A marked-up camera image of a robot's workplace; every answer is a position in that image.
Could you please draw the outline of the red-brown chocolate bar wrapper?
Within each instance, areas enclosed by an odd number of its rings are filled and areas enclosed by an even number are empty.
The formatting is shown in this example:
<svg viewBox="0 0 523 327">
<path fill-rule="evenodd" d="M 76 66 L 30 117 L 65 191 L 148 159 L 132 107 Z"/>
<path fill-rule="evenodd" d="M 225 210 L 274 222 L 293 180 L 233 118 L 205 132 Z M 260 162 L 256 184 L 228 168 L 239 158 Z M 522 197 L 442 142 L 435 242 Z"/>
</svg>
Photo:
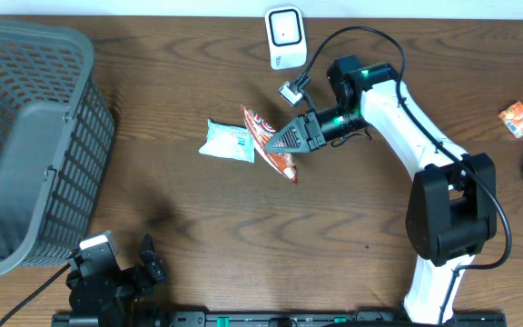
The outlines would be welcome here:
<svg viewBox="0 0 523 327">
<path fill-rule="evenodd" d="M 275 154 L 265 150 L 265 145 L 276 134 L 276 131 L 250 107 L 241 105 L 243 121 L 252 135 L 253 145 L 258 154 L 276 170 L 294 184 L 298 183 L 298 171 L 291 154 Z"/>
</svg>

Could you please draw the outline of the light teal wet wipes pack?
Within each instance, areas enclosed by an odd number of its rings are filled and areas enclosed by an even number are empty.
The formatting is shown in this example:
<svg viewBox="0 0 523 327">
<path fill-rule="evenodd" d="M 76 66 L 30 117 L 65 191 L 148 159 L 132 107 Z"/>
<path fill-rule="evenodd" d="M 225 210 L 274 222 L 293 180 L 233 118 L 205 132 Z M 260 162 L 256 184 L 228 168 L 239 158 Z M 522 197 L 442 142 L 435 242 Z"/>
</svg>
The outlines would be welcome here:
<svg viewBox="0 0 523 327">
<path fill-rule="evenodd" d="M 252 134 L 247 128 L 218 124 L 211 119 L 207 125 L 206 142 L 199 149 L 200 154 L 254 163 L 255 148 Z"/>
</svg>

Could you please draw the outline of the small orange snack pack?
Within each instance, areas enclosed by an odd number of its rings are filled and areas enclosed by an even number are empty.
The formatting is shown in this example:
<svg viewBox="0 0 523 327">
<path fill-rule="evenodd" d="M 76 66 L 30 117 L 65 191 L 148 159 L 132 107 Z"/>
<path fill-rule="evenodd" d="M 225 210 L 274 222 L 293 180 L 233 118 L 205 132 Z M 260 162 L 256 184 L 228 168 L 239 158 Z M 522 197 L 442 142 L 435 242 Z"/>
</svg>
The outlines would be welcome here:
<svg viewBox="0 0 523 327">
<path fill-rule="evenodd" d="M 498 114 L 498 118 L 516 137 L 523 137 L 523 103 L 515 102 Z"/>
</svg>

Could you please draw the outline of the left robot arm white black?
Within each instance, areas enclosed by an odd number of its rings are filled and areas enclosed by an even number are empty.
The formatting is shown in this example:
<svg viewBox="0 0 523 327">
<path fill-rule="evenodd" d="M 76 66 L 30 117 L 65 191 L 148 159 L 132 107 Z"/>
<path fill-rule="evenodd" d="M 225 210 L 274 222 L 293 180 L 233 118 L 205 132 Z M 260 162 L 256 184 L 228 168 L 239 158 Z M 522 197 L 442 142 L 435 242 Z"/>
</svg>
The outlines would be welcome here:
<svg viewBox="0 0 523 327">
<path fill-rule="evenodd" d="M 133 303 L 166 281 L 163 260 L 150 234 L 142 239 L 139 263 L 123 270 L 116 256 L 112 234 L 104 231 L 83 239 L 69 257 L 71 326 L 131 326 Z"/>
</svg>

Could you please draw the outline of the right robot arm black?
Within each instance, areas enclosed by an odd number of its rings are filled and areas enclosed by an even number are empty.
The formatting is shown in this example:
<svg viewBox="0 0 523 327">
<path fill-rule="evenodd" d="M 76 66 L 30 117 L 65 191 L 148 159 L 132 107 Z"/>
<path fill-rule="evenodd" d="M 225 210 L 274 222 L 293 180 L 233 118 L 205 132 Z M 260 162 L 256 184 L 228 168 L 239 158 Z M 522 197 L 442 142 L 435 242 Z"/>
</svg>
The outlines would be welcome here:
<svg viewBox="0 0 523 327">
<path fill-rule="evenodd" d="M 469 155 L 452 143 L 410 99 L 391 64 L 363 66 L 350 55 L 335 60 L 327 77 L 336 105 L 294 117 L 264 149 L 309 153 L 374 127 L 412 180 L 406 230 L 418 258 L 403 307 L 412 322 L 447 322 L 459 288 L 454 270 L 472 263 L 497 232 L 496 208 L 488 197 L 495 166 L 486 154 Z M 488 190 L 468 171 L 483 178 Z"/>
</svg>

